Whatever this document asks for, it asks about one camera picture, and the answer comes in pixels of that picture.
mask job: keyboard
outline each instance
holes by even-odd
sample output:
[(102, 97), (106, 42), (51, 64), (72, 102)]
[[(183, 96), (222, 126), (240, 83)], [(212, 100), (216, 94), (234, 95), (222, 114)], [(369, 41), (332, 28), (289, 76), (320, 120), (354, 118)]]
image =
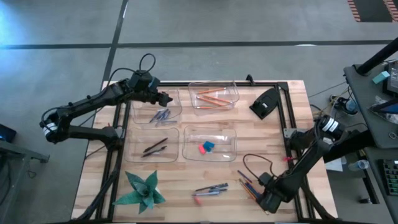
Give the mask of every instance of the keyboard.
[(398, 196), (398, 160), (381, 159), (380, 164), (387, 194)]

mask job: warning stripe tape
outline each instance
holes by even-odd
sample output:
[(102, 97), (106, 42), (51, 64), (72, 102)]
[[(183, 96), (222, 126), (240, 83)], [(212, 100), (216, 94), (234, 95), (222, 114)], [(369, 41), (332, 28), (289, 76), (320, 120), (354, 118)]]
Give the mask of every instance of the warning stripe tape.
[(355, 3), (353, 0), (347, 0), (349, 8), (351, 9), (351, 12), (353, 13), (354, 19), (356, 22), (361, 22), (361, 16), (359, 16), (359, 12), (356, 9)]
[(392, 0), (383, 0), (384, 4), (387, 6), (388, 11), (392, 17), (393, 22), (398, 22), (398, 10), (396, 5)]

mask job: gray floor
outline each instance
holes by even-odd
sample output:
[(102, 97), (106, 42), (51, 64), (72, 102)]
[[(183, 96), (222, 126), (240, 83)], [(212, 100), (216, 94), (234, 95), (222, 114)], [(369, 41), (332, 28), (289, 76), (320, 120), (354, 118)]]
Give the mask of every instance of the gray floor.
[[(121, 4), (2, 0), (0, 44), (110, 44)], [(394, 39), (397, 28), (395, 23), (355, 22), (345, 0), (138, 0), (128, 4), (119, 42), (384, 40)], [(161, 80), (241, 80), (250, 73), (257, 80), (305, 80), (312, 96), (343, 82), (343, 67), (363, 62), (381, 47), (118, 49), (112, 69), (137, 68), (140, 57), (151, 52), (157, 57), (151, 73)], [(0, 123), (18, 131), (16, 144), (51, 155), (48, 164), (32, 162), (37, 177), (25, 178), (10, 223), (70, 218), (87, 141), (50, 144), (38, 123), (48, 108), (99, 91), (108, 54), (109, 49), (0, 50)], [(127, 75), (117, 73), (114, 79)], [(346, 87), (312, 96), (310, 102), (323, 108), (330, 94)], [(360, 115), (340, 119), (361, 122)], [(356, 202), (366, 196), (361, 179), (333, 174), (330, 183), (340, 218), (392, 223), (383, 201)]]

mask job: blue eraser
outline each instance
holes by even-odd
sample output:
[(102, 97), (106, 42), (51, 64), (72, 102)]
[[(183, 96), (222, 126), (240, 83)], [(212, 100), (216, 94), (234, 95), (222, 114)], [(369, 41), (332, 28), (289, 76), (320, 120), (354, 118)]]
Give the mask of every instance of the blue eraser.
[(206, 149), (206, 151), (210, 152), (214, 148), (214, 143), (206, 141), (203, 144), (203, 147)]
[(374, 77), (372, 80), (373, 80), (374, 84), (378, 84), (388, 77), (390, 77), (390, 73), (388, 73), (387, 71), (384, 71), (384, 72), (376, 75), (376, 77)]

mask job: black metal frame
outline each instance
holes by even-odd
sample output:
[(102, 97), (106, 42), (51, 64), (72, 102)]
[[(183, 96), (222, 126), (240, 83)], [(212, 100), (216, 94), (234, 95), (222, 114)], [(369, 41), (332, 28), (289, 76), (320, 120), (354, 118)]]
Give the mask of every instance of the black metal frame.
[[(285, 93), (285, 99), (287, 103), (287, 111), (289, 114), (289, 119), (290, 119), (290, 125), (291, 128), (296, 128), (296, 122), (295, 122), (295, 116), (293, 112), (293, 106), (292, 102), (290, 99), (290, 92), (289, 92), (289, 86), (287, 82), (254, 82), (252, 77), (248, 75), (247, 81), (240, 81), (236, 82), (237, 86), (254, 86), (254, 87), (259, 87), (259, 86), (267, 86), (267, 87), (272, 87), (275, 88), (280, 95), (280, 90), (283, 90)], [(171, 86), (171, 87), (179, 87), (179, 86), (188, 86), (190, 82), (162, 82), (160, 83), (159, 86)], [(280, 119), (280, 128), (281, 131), (285, 128), (287, 128), (286, 120), (285, 120), (285, 115), (284, 115), (284, 109), (282, 105), (282, 100), (281, 97), (279, 98), (278, 101), (278, 112), (279, 112), (279, 119)], [(116, 128), (118, 125), (119, 121), (119, 114), (120, 114), (121, 106), (117, 105), (116, 110), (115, 110), (115, 115), (113, 119), (113, 127)], [(129, 118), (129, 110), (130, 110), (130, 103), (126, 105), (126, 109), (124, 112), (124, 119), (123, 119), (123, 129), (127, 130), (127, 125), (128, 125), (128, 118)], [(120, 171), (121, 168), (121, 160), (123, 158), (123, 151), (124, 151), (124, 138), (122, 138), (122, 146), (120, 150), (117, 151), (117, 158), (116, 158), (116, 169)], [(287, 147), (287, 139), (284, 137), (284, 146), (285, 146), (285, 151), (286, 151), (286, 156), (292, 157), (292, 151)], [(111, 161), (112, 161), (112, 156), (113, 156), (113, 151), (108, 151), (106, 155), (106, 160), (105, 160), (105, 165), (104, 165), (104, 172), (103, 172), (103, 180), (101, 183), (101, 186), (104, 185), (105, 181), (107, 180), (109, 176), (109, 172), (111, 170)], [(288, 161), (288, 167), (289, 169), (294, 166), (293, 161)], [(96, 210), (96, 215), (95, 219), (93, 220), (71, 220), (74, 223), (110, 223), (113, 221), (113, 214), (114, 214), (114, 205), (113, 202), (116, 201), (116, 193), (118, 189), (118, 183), (119, 183), (119, 174), (116, 177), (116, 179), (113, 182), (112, 190), (111, 190), (111, 200), (109, 201), (109, 209), (106, 218), (102, 218), (103, 215), (103, 198), (101, 199), (100, 204), (98, 205), (98, 208)], [(308, 179), (307, 177), (304, 180), (304, 184), (308, 185)], [(314, 219), (315, 218), (315, 213), (312, 204), (310, 203), (309, 199), (306, 198), (306, 203), (307, 203), (307, 210), (309, 214), (309, 219)], [(294, 204), (295, 204), (295, 211), (297, 214), (297, 219), (300, 222), (301, 220), (304, 219), (303, 217), (303, 210), (302, 210), (302, 204), (300, 201), (299, 195), (296, 195), (294, 198)]]

